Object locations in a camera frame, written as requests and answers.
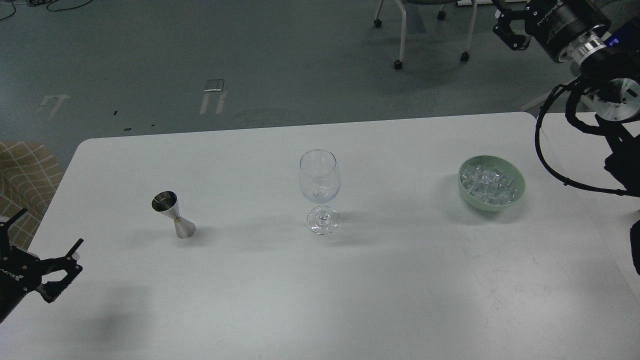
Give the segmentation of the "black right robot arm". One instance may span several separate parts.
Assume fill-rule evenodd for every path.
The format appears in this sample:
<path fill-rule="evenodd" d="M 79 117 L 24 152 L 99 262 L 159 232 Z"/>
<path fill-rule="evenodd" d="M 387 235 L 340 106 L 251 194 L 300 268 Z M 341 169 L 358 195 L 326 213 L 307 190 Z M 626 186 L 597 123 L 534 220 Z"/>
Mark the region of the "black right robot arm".
<path fill-rule="evenodd" d="M 571 62 L 578 68 L 576 78 L 551 90 L 536 118 L 534 146 L 542 166 L 564 186 L 638 198 L 639 137 L 626 124 L 639 120 L 639 19 L 606 36 L 611 21 L 592 0 L 528 0 L 522 10 L 512 9 L 505 0 L 493 4 L 497 9 L 493 32 L 508 48 L 523 51 L 535 39 L 555 63 Z M 578 182 L 546 161 L 540 144 L 543 120 L 565 92 L 567 123 L 582 133 L 604 137 L 611 150 L 604 169 L 620 189 Z"/>

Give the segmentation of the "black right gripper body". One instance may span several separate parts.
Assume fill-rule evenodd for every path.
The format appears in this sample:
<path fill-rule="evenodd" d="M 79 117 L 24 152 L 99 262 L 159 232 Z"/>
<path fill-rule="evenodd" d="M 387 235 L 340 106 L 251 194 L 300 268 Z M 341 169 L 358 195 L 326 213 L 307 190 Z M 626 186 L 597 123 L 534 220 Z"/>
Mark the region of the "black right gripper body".
<path fill-rule="evenodd" d="M 567 61 L 565 49 L 584 34 L 602 36 L 611 20 L 592 0 L 529 0 L 525 6 L 525 32 L 555 62 Z"/>

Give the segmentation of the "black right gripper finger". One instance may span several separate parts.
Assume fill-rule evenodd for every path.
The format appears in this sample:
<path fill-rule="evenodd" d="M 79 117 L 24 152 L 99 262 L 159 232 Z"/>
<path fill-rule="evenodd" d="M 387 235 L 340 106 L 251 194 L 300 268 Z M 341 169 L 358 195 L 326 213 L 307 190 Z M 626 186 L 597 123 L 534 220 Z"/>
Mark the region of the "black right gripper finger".
<path fill-rule="evenodd" d="M 527 18 L 526 9 L 512 9 L 505 0 L 493 0 L 493 4 L 498 11 L 497 23 L 493 27 L 493 33 L 498 36 L 505 45 L 512 51 L 526 50 L 531 41 L 531 36 L 514 32 L 511 23 L 514 21 L 524 21 Z"/>

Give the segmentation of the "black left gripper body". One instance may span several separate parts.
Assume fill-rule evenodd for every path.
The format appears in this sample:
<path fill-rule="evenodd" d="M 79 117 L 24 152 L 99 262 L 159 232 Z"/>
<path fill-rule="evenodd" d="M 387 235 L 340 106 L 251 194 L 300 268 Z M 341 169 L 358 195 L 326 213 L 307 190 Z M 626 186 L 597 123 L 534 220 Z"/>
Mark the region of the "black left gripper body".
<path fill-rule="evenodd" d="M 4 322 L 29 292 L 41 283 L 39 258 L 14 245 L 0 260 L 0 321 Z"/>

